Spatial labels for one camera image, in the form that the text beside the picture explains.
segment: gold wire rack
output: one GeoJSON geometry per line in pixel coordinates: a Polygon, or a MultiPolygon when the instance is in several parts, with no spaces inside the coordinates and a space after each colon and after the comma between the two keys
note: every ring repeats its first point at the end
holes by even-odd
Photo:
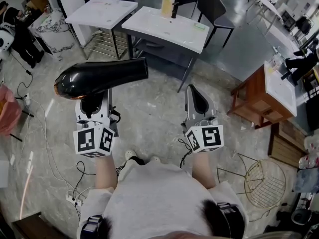
{"type": "Polygon", "coordinates": [[[262,209],[275,207],[285,194],[286,176],[282,168],[271,160],[256,160],[238,153],[243,161],[246,174],[242,175],[222,168],[217,168],[217,177],[219,179],[219,170],[244,177],[245,192],[237,194],[246,194],[249,202],[262,209]],[[243,157],[252,159],[255,163],[247,170],[243,157]]]}

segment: wire basket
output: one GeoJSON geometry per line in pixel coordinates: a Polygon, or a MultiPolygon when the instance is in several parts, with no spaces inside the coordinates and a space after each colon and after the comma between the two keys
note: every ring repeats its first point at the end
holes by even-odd
{"type": "Polygon", "coordinates": [[[248,169],[244,187],[248,200],[254,206],[272,208],[284,196],[286,177],[278,164],[261,160],[248,169]]]}

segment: soap dispenser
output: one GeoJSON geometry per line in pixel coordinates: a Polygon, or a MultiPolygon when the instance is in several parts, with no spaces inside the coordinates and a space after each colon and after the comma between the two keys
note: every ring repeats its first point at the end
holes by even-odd
{"type": "Polygon", "coordinates": [[[171,17],[171,14],[173,12],[173,3],[175,0],[162,0],[161,3],[161,14],[164,17],[171,17]]]}

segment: person in black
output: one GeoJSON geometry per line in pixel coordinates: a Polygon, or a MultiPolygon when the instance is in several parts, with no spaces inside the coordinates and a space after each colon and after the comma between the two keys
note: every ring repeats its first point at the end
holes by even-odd
{"type": "Polygon", "coordinates": [[[15,36],[11,47],[20,54],[21,58],[31,68],[34,68],[36,63],[40,63],[44,51],[39,51],[35,47],[28,29],[23,25],[23,22],[18,20],[22,16],[22,11],[13,7],[7,9],[7,6],[8,4],[5,1],[0,3],[0,24],[6,22],[15,26],[15,36]]]}

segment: black cable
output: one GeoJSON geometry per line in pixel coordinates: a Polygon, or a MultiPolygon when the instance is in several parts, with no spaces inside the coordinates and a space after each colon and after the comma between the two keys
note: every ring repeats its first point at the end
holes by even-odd
{"type": "Polygon", "coordinates": [[[23,84],[26,89],[29,88],[30,85],[31,85],[31,83],[32,83],[32,81],[33,81],[33,75],[31,74],[31,72],[30,72],[29,70],[27,70],[27,69],[24,68],[24,66],[15,58],[15,56],[13,55],[13,53],[11,53],[11,55],[12,55],[12,57],[22,66],[22,68],[25,70],[25,72],[26,72],[28,75],[31,76],[31,81],[30,81],[30,83],[29,83],[28,86],[26,86],[26,84],[25,84],[24,82],[20,82],[19,85],[18,85],[18,89],[17,89],[17,94],[18,94],[18,96],[19,96],[20,98],[25,98],[26,95],[24,95],[23,97],[20,96],[20,94],[19,94],[19,87],[20,87],[21,84],[23,84]]]}
{"type": "Polygon", "coordinates": [[[119,166],[119,167],[115,168],[115,171],[116,171],[116,174],[117,174],[118,177],[119,177],[120,172],[124,168],[125,164],[123,166],[119,166]]]}
{"type": "Polygon", "coordinates": [[[76,206],[77,206],[77,203],[75,203],[75,204],[74,204],[74,207],[75,207],[75,209],[76,209],[76,213],[78,214],[79,221],[80,221],[80,220],[81,220],[81,218],[80,218],[80,214],[79,214],[79,211],[78,211],[78,209],[76,208],[76,206]]]}
{"type": "Polygon", "coordinates": [[[73,193],[72,193],[72,200],[73,200],[73,201],[75,200],[75,198],[74,198],[74,192],[76,191],[77,187],[79,186],[79,183],[80,183],[80,181],[82,180],[84,174],[87,174],[87,175],[95,175],[95,173],[86,173],[86,172],[85,172],[85,165],[84,165],[84,163],[83,163],[82,161],[79,161],[79,162],[76,163],[76,168],[82,173],[82,175],[81,175],[80,180],[78,181],[78,183],[76,184],[76,186],[75,186],[75,188],[74,188],[74,190],[73,190],[73,193]],[[78,167],[79,163],[82,163],[82,164],[83,164],[83,171],[81,171],[80,168],[78,167]]]}
{"type": "Polygon", "coordinates": [[[185,148],[188,149],[188,152],[184,155],[184,157],[181,159],[180,161],[180,165],[179,167],[181,168],[184,164],[185,164],[185,159],[188,155],[191,155],[191,153],[193,152],[192,149],[190,148],[189,144],[187,144],[183,139],[177,139],[180,143],[184,143],[185,144],[185,148]]]}
{"type": "Polygon", "coordinates": [[[76,163],[76,169],[78,169],[81,173],[84,173],[85,175],[96,175],[96,173],[85,173],[84,171],[80,170],[80,168],[78,167],[79,163],[83,164],[83,167],[85,169],[84,163],[82,161],[79,161],[76,163]]]}
{"type": "Polygon", "coordinates": [[[255,221],[261,220],[266,213],[267,213],[267,215],[266,215],[266,217],[267,217],[272,209],[265,211],[260,218],[249,221],[249,222],[255,222],[255,221]]]}

